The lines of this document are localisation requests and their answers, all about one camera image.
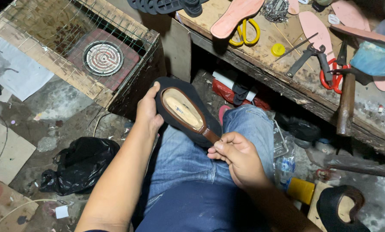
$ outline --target brown leather strap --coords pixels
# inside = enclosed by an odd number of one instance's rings
[[[221,140],[220,137],[218,137],[214,132],[212,132],[210,129],[206,128],[205,131],[202,133],[204,137],[206,137],[210,142],[213,144],[216,143],[216,141]]]

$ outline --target wooden hammer handle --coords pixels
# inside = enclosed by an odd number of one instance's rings
[[[356,81],[354,74],[348,73],[343,77],[343,89],[340,96],[339,118],[337,120],[337,134],[351,136],[353,124],[354,95]]]

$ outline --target red plastic bag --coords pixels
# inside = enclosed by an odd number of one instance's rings
[[[213,91],[218,95],[223,97],[227,102],[233,104],[233,99],[234,99],[234,92],[225,86],[223,83],[219,82],[217,79],[213,78]],[[256,104],[256,107],[262,108],[264,111],[269,111],[271,110],[271,107],[268,103],[265,101],[261,100],[260,97],[257,95],[254,97],[254,103]],[[251,102],[247,99],[243,101],[243,104],[251,104]]]

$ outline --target dirty floor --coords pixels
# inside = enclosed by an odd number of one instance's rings
[[[197,47],[192,50],[193,57],[209,56]],[[206,63],[193,59],[192,84],[210,113],[218,120],[219,108],[227,103],[211,91],[212,72],[218,66],[216,58],[211,56],[211,59],[213,60],[200,59],[206,60]],[[25,231],[48,232],[51,229],[57,232],[74,231],[89,195],[71,194],[60,197],[55,193],[43,193],[38,190],[35,182],[40,186],[41,173],[47,169],[56,170],[56,165],[52,162],[59,151],[67,148],[79,137],[92,136],[97,119],[104,115],[104,108],[67,82],[54,76],[24,102],[14,96],[8,103],[0,102],[0,115],[6,122],[14,120],[15,124],[8,124],[9,127],[37,147],[9,186],[32,200],[50,198],[68,203],[74,202],[69,207],[70,216],[58,220],[47,209],[50,206],[49,203],[40,203]],[[96,137],[109,138],[122,144],[131,126],[132,122],[128,119],[106,114],[99,122]],[[319,167],[309,161],[304,149],[296,146],[294,154],[295,176],[314,182],[315,172]],[[385,231],[385,178],[353,172],[342,173],[344,178],[335,184],[353,185],[361,189],[368,200],[367,205],[360,212],[360,220],[373,232]]]

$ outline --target wire mesh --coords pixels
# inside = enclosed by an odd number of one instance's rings
[[[87,0],[16,0],[0,18],[28,33],[114,92],[139,70],[152,43],[104,6]]]

